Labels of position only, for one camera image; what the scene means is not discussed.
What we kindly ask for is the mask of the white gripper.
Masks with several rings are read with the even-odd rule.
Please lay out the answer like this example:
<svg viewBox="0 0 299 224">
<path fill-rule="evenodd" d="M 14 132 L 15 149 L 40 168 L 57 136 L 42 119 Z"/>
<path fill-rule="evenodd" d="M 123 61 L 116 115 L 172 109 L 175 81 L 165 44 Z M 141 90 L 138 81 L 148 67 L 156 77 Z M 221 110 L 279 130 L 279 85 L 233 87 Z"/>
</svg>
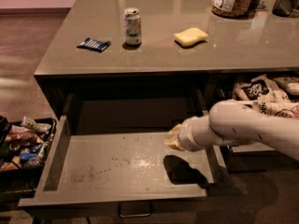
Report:
<svg viewBox="0 0 299 224">
<path fill-rule="evenodd" d="M 215 134 L 209 125 L 208 116 L 185 119 L 173 127 L 165 136 L 164 143 L 175 150 L 197 151 L 209 148 Z"/>
</svg>

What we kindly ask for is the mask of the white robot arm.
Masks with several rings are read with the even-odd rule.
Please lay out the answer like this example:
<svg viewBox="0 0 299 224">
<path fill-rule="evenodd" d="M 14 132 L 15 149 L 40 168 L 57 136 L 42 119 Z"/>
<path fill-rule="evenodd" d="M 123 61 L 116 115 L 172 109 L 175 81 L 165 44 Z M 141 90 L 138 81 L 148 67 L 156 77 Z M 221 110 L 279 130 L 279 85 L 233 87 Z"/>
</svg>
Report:
<svg viewBox="0 0 299 224">
<path fill-rule="evenodd" d="M 260 142 L 299 160 L 299 120 L 270 116 L 235 100 L 214 104 L 207 115 L 185 119 L 170 130 L 164 143 L 178 150 L 197 151 L 242 142 Z"/>
</svg>

